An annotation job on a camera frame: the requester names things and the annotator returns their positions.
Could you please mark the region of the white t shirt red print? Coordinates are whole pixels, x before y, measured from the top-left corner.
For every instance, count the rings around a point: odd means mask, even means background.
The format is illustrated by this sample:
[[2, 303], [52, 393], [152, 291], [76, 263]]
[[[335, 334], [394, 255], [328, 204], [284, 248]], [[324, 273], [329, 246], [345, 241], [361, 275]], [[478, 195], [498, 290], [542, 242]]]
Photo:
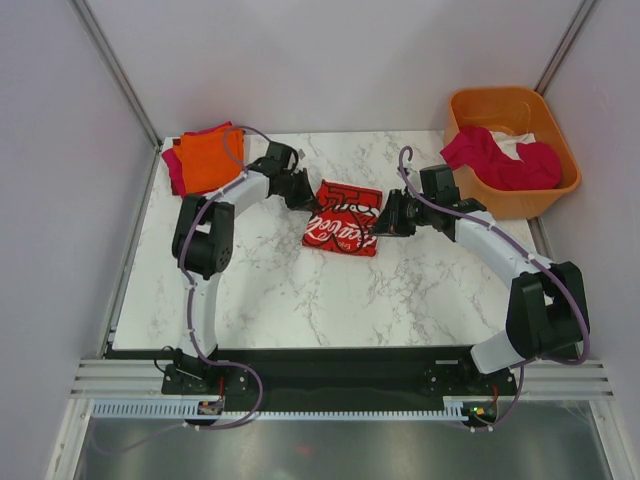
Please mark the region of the white t shirt red print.
[[370, 229], [382, 209], [381, 190], [323, 180], [316, 198], [319, 207], [307, 223], [303, 246], [358, 257], [377, 254]]

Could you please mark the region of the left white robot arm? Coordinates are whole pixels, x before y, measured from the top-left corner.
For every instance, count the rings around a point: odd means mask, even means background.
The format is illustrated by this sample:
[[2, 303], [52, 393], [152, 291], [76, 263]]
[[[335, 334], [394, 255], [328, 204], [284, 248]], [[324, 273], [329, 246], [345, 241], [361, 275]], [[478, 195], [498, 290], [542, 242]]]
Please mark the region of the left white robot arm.
[[299, 160], [300, 153], [294, 148], [271, 141], [265, 155], [243, 166], [228, 184], [182, 200], [172, 240], [172, 254], [186, 290], [186, 327], [179, 349], [198, 358], [184, 375], [198, 393], [211, 392], [220, 378], [218, 367], [211, 363], [218, 348], [216, 300], [222, 273], [233, 255], [236, 218], [271, 196], [281, 197], [292, 211], [319, 208], [307, 170], [298, 167]]

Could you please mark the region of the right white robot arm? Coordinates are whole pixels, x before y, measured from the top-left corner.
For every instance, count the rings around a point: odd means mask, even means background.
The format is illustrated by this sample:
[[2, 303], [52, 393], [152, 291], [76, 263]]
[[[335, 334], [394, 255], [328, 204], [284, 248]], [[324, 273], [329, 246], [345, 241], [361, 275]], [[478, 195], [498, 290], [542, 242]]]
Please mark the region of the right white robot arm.
[[471, 347], [457, 371], [460, 386], [481, 393], [495, 372], [537, 359], [583, 364], [590, 326], [580, 269], [540, 256], [504, 231], [482, 203], [461, 197], [449, 167], [422, 169], [420, 183], [390, 191], [371, 234], [404, 238], [431, 227], [474, 253], [509, 291], [504, 328]]

